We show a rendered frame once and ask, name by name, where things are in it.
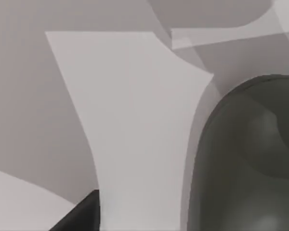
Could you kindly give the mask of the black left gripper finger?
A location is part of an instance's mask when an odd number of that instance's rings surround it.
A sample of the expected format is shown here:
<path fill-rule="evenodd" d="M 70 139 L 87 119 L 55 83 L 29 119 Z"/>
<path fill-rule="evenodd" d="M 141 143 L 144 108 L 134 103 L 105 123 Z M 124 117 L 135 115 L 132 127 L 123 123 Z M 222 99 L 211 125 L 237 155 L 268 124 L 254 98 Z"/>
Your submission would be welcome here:
<path fill-rule="evenodd" d="M 99 190 L 93 190 L 49 231 L 100 231 Z"/>

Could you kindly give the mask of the dark grey rounded object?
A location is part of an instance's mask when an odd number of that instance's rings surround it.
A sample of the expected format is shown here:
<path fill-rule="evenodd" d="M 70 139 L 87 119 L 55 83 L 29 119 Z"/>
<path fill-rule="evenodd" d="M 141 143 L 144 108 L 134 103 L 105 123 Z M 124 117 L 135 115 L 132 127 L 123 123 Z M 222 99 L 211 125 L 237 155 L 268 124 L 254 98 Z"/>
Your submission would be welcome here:
<path fill-rule="evenodd" d="M 247 80 L 209 115 L 186 231 L 289 231 L 289 76 Z"/>

